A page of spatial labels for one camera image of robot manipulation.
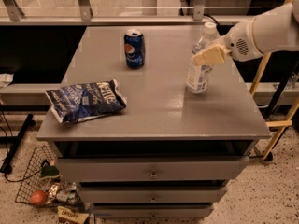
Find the soda can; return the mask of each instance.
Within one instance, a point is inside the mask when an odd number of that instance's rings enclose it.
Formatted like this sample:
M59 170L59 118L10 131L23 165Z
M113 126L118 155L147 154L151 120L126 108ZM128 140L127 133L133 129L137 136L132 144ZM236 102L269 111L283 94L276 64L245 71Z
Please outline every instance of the soda can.
M144 36L138 29L130 29L124 36L124 53L127 65L132 69L141 68L145 61Z

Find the black wire basket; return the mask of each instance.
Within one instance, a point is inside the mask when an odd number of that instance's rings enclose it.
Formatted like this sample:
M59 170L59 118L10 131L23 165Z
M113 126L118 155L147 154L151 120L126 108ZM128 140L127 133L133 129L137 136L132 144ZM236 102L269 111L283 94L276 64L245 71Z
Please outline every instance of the black wire basket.
M21 182L16 203L30 204L30 198L33 192L41 189L42 186L46 185L48 180L40 179L40 171L45 165L49 165L51 161L55 160L56 156L49 147L36 147L34 153L29 161L28 167L24 174L24 178L27 178Z

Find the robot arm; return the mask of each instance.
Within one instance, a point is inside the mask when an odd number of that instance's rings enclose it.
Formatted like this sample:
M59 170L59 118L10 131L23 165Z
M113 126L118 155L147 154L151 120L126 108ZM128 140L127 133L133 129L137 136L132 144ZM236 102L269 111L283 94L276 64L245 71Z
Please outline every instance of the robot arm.
M193 58L197 65L218 64L229 54L244 62L279 50L299 51L299 0L238 23Z

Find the white bottle cap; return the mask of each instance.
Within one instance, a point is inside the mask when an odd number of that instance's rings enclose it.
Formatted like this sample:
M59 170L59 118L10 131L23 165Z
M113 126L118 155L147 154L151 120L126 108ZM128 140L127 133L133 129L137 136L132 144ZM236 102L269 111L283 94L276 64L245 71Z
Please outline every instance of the white bottle cap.
M213 22L206 22L203 27L203 32L206 35L213 35L216 32L216 24Z

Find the clear plastic bottle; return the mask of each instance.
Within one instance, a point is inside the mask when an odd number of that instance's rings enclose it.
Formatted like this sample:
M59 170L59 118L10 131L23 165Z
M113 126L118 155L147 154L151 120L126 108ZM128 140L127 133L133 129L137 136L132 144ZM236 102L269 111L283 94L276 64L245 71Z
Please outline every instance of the clear plastic bottle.
M216 24L206 22L203 27L202 35L196 40L192 46L192 56L198 51L205 49L211 41L216 38ZM187 75L187 89L196 94L205 92L208 86L208 77L213 69L213 65L197 66L190 59Z

